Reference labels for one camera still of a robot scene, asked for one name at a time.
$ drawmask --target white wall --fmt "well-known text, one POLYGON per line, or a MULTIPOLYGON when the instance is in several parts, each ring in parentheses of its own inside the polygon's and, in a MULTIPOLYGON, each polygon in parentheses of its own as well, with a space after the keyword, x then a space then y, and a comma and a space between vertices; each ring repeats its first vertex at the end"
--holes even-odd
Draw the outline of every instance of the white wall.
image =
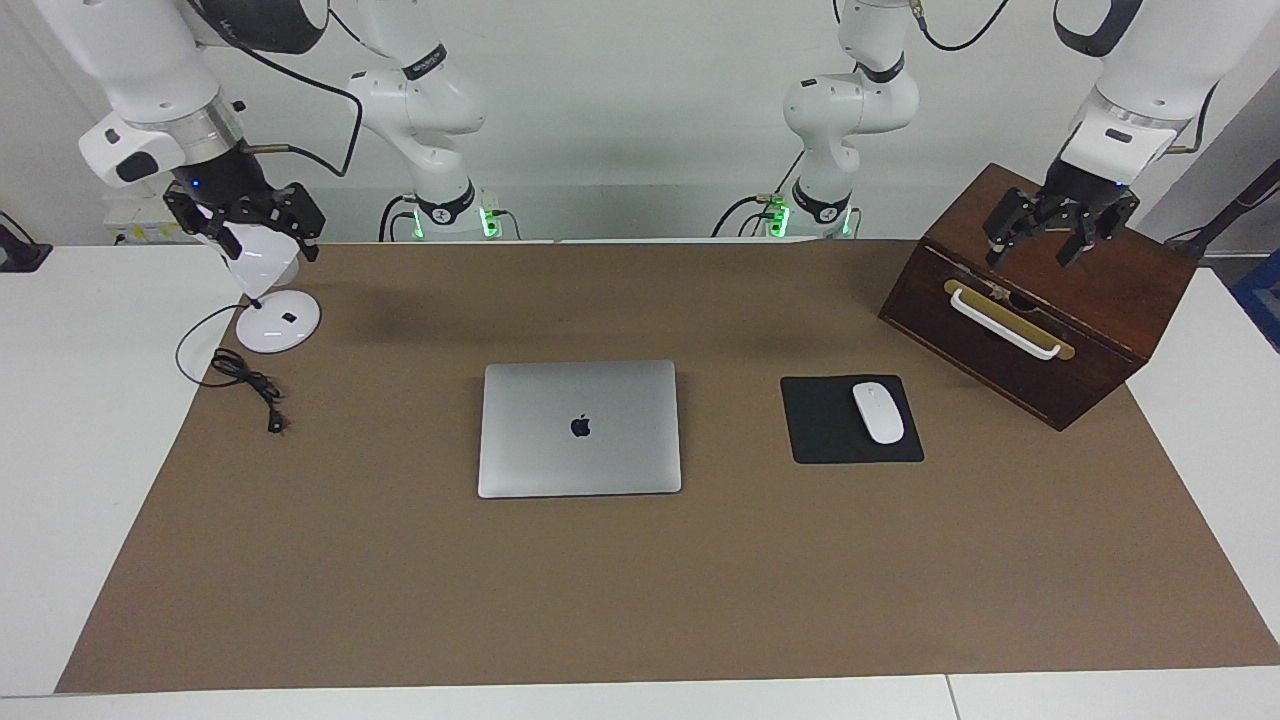
MULTIPOLYGON (((1197 228, 1213 218, 1253 178, 1280 159, 1280 73, 1217 136, 1213 145, 1160 200, 1140 231, 1156 238, 1197 228)), ((1271 200, 1231 224, 1210 246, 1211 255, 1280 250, 1280 200, 1271 200)))
MULTIPOLYGON (((931 3, 931 28, 943 40, 968 37, 993 4, 931 3)), ((351 0, 334 5, 356 19, 351 0)), ((860 142, 855 202, 867 210, 864 237, 918 237, 988 161, 1043 177, 1100 72, 1097 60, 1057 42, 1052 5, 1011 3, 964 53, 937 53, 911 33, 908 63, 923 105, 909 128, 860 142)), ((489 96, 484 129, 462 140, 472 174, 534 237, 708 233, 732 200, 772 190, 795 156, 799 141, 781 111, 787 85, 850 67, 824 0, 435 0, 431 8, 451 61, 489 96)), ((74 141, 105 102, 28 0, 0 0, 0 13, 8 136, 0 202, 45 237, 97 241, 100 188, 77 165, 74 141), (35 46, 14 41, 28 33, 35 46), (18 77, 27 72, 50 79, 36 87, 18 77), (41 167, 12 170, 31 165, 41 167)), ((340 99, 233 50, 211 49, 206 58, 228 97, 248 102, 242 119, 253 142, 288 141, 340 158, 351 119, 340 99)), ((308 55, 283 61, 338 85, 381 63, 337 28, 308 55)), ((1277 65, 1280 20, 1220 87, 1210 138, 1277 65)), ((1139 218, 1192 161, 1170 158, 1147 172, 1135 188, 1144 200, 1139 218)), ((371 238, 385 199, 408 188, 399 160, 372 135, 361 138, 343 181, 302 159, 265 164, 275 182, 298 179, 314 191, 329 217, 326 240, 371 238)))

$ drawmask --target black pole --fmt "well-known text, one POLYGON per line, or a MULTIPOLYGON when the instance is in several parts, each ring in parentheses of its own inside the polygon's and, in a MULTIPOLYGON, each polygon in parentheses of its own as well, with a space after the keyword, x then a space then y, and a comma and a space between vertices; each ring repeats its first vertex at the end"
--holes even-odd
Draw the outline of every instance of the black pole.
POLYGON ((1213 242, 1217 236, 1222 234, 1222 231, 1238 220, 1240 215, 1257 208, 1277 183, 1280 183, 1280 160, 1271 163, 1270 168, 1262 170, 1262 174, 1254 178, 1253 182, 1249 183, 1249 187, 1245 187, 1244 191, 1235 197, 1235 200, 1233 200, 1226 208, 1222 208, 1222 210, 1190 240, 1170 242, 1169 247, 1181 255, 1199 260, 1204 256, 1204 251, 1208 250, 1208 243, 1213 242))
POLYGON ((0 250, 5 255, 0 273, 35 273, 52 249, 52 245, 23 242, 9 228, 0 225, 0 250))

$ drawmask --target laptop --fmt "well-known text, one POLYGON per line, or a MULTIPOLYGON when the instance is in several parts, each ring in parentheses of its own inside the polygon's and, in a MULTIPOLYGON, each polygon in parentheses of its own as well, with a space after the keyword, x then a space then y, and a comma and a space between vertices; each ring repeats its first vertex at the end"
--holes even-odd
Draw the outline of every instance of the laptop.
POLYGON ((480 497, 680 491, 676 365, 489 365, 480 497))

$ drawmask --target apple logo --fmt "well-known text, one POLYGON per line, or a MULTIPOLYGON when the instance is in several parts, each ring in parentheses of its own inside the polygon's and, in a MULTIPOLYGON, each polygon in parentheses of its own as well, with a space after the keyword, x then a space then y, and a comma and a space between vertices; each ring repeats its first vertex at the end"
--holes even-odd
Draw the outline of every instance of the apple logo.
POLYGON ((590 421, 591 419, 584 414, 577 420, 570 423, 568 429, 573 432, 573 437, 586 437, 591 434, 591 427, 589 425, 590 421))

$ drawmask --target blue object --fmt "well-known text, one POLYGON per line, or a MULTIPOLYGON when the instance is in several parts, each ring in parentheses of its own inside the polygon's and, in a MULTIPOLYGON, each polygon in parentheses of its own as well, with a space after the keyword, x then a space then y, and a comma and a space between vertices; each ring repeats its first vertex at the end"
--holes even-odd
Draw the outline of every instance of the blue object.
POLYGON ((1231 286, 1231 295, 1271 346, 1280 350, 1280 250, 1231 286))

